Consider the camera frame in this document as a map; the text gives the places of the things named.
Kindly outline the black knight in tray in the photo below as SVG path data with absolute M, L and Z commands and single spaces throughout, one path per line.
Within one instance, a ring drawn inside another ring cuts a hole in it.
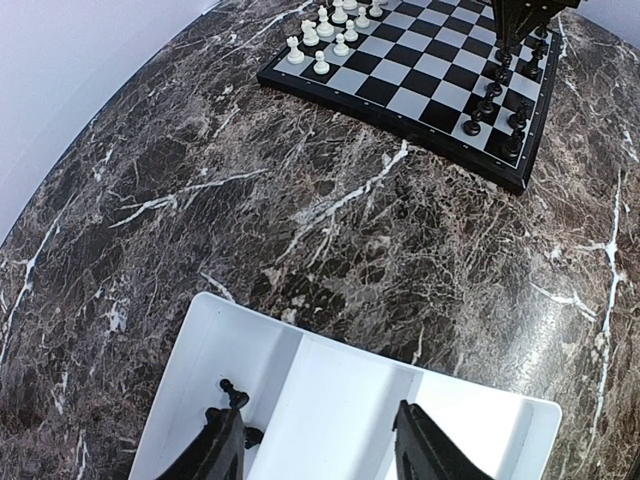
M 249 450 L 254 446 L 260 445 L 264 438 L 264 432 L 255 427 L 244 427 L 244 448 Z

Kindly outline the black rook chess piece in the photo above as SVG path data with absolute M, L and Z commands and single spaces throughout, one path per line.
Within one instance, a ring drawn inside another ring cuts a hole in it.
M 516 112 L 509 116 L 509 126 L 514 130 L 523 130 L 527 125 L 530 110 L 531 105 L 526 100 L 522 100 Z

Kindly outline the black pawn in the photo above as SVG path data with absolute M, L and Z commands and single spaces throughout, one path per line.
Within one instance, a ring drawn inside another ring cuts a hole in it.
M 512 62 L 512 55 L 508 54 L 501 58 L 501 65 L 495 70 L 493 80 L 500 84 L 506 85 L 511 76 L 510 65 Z
M 483 113 L 476 109 L 472 112 L 470 119 L 465 121 L 462 128 L 466 135 L 468 136 L 476 136 L 481 131 L 481 120 L 483 118 Z
M 228 405 L 230 409 L 240 410 L 249 403 L 249 395 L 244 391 L 237 390 L 229 379 L 223 378 L 219 382 L 219 386 L 228 396 Z

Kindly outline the white plastic tray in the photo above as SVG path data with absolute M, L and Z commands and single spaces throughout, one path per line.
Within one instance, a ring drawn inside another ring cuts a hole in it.
M 538 479 L 562 419 L 558 404 L 391 360 L 197 294 L 167 362 L 130 475 L 159 476 L 224 408 L 222 380 L 249 395 L 262 442 L 248 479 L 392 479 L 393 420 L 419 405 L 495 479 Z

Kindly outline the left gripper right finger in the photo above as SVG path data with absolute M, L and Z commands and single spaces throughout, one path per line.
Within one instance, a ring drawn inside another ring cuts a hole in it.
M 400 401 L 393 431 L 398 479 L 480 478 L 480 469 L 418 404 Z

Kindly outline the tall black piece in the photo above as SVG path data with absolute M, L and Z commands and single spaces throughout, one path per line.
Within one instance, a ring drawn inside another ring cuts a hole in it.
M 477 110 L 483 115 L 491 115 L 494 111 L 493 100 L 502 94 L 502 86 L 499 82 L 492 82 L 486 87 L 484 98 L 478 103 Z

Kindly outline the black grey chessboard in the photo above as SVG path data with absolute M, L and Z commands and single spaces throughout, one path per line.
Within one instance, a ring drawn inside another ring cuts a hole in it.
M 282 71 L 285 47 L 258 73 L 258 81 L 355 117 L 415 142 L 509 190 L 523 193 L 543 136 L 562 39 L 547 25 L 512 49 L 511 76 L 481 131 L 463 124 L 495 82 L 501 65 L 491 4 L 487 1 L 387 1 L 345 59 L 330 60 L 328 76 L 309 67 Z M 536 81 L 522 75 L 534 49 L 543 48 Z M 508 118 L 522 100 L 531 105 L 519 158 L 505 160 Z

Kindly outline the black piece bottom row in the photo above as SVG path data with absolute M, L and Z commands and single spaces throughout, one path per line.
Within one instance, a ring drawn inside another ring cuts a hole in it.
M 501 156 L 505 160 L 517 160 L 525 138 L 523 129 L 513 129 L 510 136 L 501 144 Z

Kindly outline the white chess pieces row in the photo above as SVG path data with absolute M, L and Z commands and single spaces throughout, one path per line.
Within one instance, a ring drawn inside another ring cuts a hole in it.
M 357 1 L 334 1 L 332 12 L 320 6 L 315 21 L 301 21 L 300 36 L 286 39 L 287 52 L 278 67 L 294 74 L 309 67 L 312 75 L 328 76 L 332 69 L 330 60 L 349 56 L 372 20 L 385 15 L 382 6 L 386 4 L 387 1 L 371 1 L 368 5 Z

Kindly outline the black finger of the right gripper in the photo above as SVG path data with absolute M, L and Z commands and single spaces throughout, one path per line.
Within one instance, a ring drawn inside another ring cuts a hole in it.
M 510 49 L 563 9 L 577 8 L 580 3 L 581 0 L 491 1 L 498 46 Z

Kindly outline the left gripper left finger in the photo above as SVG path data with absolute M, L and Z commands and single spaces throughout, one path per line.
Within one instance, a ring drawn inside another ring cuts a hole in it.
M 208 408 L 206 424 L 158 480 L 242 479 L 244 424 L 239 410 Z

